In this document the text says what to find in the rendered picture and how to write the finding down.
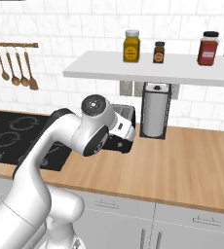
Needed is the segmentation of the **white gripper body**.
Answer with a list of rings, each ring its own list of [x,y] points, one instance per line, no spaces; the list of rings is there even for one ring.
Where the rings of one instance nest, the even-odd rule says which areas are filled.
[[[132,142],[135,137],[135,128],[132,122],[127,119],[123,120],[123,135],[124,138],[130,142]]]

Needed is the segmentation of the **black toaster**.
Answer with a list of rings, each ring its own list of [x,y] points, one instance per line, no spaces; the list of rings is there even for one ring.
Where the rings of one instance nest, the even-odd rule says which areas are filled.
[[[115,122],[109,130],[109,136],[102,147],[103,150],[119,151],[122,154],[131,150],[132,142],[126,140],[123,135],[123,120],[127,119],[132,122],[135,128],[135,109],[133,106],[112,104],[115,112]]]

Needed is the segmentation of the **black paper towel holder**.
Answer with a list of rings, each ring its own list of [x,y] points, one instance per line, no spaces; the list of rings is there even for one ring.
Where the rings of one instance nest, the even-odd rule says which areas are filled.
[[[143,92],[142,92],[142,101],[141,101],[141,118],[140,118],[140,131],[139,136],[145,137],[145,138],[154,138],[154,139],[166,139],[166,133],[167,133],[167,125],[168,125],[168,112],[169,112],[169,105],[170,105],[170,98],[171,98],[171,86],[170,84],[166,84],[168,86],[168,102],[167,102],[167,108],[166,108],[166,115],[165,115],[165,123],[164,123],[164,129],[163,134],[157,137],[151,137],[147,136],[143,133],[143,119],[144,119],[144,104],[145,104],[145,89],[148,84],[157,84],[157,83],[149,83],[146,82],[143,86]]]

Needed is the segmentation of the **white paper towel roll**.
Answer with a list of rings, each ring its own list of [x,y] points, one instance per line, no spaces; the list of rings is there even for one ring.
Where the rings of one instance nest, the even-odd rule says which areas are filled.
[[[143,133],[157,137],[163,134],[168,86],[166,84],[148,84],[145,89]]]

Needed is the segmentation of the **grey drawer front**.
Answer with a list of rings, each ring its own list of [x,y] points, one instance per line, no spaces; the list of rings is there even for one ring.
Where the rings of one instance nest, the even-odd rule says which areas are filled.
[[[73,191],[76,195],[80,196],[84,202],[85,207],[91,210],[99,210],[102,212],[113,213],[118,215],[125,215],[129,217],[142,218],[151,220],[154,213],[155,204],[153,202],[117,197],[107,196],[94,193],[87,193],[81,191]],[[95,201],[110,202],[113,201],[119,205],[119,209],[111,209],[94,205]]]
[[[215,221],[221,222],[221,227],[215,227],[211,225],[193,222],[192,219],[198,216],[200,216],[201,219],[208,220],[211,220],[213,217]],[[168,224],[176,224],[191,228],[224,232],[224,214],[204,210],[157,203],[155,211],[155,220]]]

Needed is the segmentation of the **small brown spice jar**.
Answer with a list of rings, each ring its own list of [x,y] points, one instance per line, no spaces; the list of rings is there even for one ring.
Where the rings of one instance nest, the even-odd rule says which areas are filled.
[[[154,63],[163,63],[165,56],[165,43],[162,41],[157,41],[155,43],[153,62]]]

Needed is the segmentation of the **yellow spice jar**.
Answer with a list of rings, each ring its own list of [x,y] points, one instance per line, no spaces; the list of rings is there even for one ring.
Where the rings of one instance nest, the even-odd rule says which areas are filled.
[[[138,30],[127,30],[124,41],[124,62],[138,62],[140,40]]]

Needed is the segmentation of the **grey cupboard door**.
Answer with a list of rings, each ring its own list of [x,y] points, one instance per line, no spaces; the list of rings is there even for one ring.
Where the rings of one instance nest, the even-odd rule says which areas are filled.
[[[145,229],[147,249],[151,225],[142,218],[86,209],[73,227],[86,249],[139,249],[141,230]]]
[[[224,249],[224,232],[155,222],[150,249],[156,249],[158,232],[161,231],[160,249]]]

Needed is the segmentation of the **wooden spatula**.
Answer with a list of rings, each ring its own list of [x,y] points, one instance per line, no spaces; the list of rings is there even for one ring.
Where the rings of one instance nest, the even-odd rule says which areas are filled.
[[[31,73],[31,68],[30,68],[30,62],[29,62],[29,55],[28,55],[28,52],[24,52],[24,58],[25,58],[25,62],[26,62],[26,65],[27,65],[28,73],[29,73],[29,80],[28,80],[29,87],[30,87],[32,90],[38,90],[39,88],[38,88],[37,82],[36,82],[36,80],[33,78],[32,73]]]

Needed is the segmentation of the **red spice jar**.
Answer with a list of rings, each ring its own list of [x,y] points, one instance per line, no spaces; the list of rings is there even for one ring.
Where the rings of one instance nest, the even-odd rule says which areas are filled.
[[[214,63],[217,47],[218,47],[217,31],[205,31],[200,42],[198,53],[198,64],[202,66],[211,66]]]

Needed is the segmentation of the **wooden round spoon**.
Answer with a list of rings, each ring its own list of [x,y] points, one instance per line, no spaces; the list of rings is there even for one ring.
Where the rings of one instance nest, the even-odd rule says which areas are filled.
[[[17,62],[19,65],[19,71],[20,71],[20,82],[24,87],[27,87],[29,85],[29,81],[28,79],[23,75],[23,71],[22,71],[22,66],[21,66],[21,61],[20,61],[20,56],[19,56],[19,52],[16,52],[16,58],[17,58]]]
[[[10,76],[8,75],[8,73],[4,69],[4,65],[3,65],[1,54],[0,54],[0,65],[1,65],[1,68],[2,68],[2,78],[5,81],[9,81],[10,80]]]
[[[15,86],[19,86],[20,81],[19,81],[19,78],[15,76],[11,56],[10,56],[10,53],[7,50],[6,50],[6,57],[7,57],[10,69],[11,69],[11,73],[12,73],[12,84],[15,85]]]

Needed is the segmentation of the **black hob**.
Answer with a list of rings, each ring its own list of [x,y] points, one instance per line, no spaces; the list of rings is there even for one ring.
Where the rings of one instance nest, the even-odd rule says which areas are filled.
[[[18,165],[48,117],[0,111],[0,162]]]

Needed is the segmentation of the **grey wall outlet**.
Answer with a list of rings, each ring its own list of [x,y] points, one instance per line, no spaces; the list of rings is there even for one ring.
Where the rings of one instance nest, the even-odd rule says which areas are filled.
[[[172,84],[171,85],[171,98],[172,99],[177,99],[178,98],[179,89],[180,89],[180,85],[177,85],[177,84]]]
[[[132,96],[132,81],[121,81],[120,82],[120,95]]]
[[[143,86],[144,86],[143,82],[135,82],[134,83],[134,95],[136,97],[141,97],[142,96]]]

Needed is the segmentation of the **white wall shelf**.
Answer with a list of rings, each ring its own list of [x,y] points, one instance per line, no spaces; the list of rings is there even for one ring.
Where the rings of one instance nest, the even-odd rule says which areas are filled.
[[[201,66],[193,54],[166,54],[163,63],[154,63],[150,53],[143,53],[134,63],[123,62],[120,52],[87,51],[63,70],[63,76],[224,87],[224,56],[218,56],[212,66]]]

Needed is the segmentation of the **wooden utensil rail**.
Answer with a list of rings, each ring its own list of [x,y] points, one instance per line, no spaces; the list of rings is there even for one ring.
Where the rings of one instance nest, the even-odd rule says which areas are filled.
[[[0,42],[0,47],[19,47],[19,48],[39,48],[38,43],[6,43],[6,42]]]

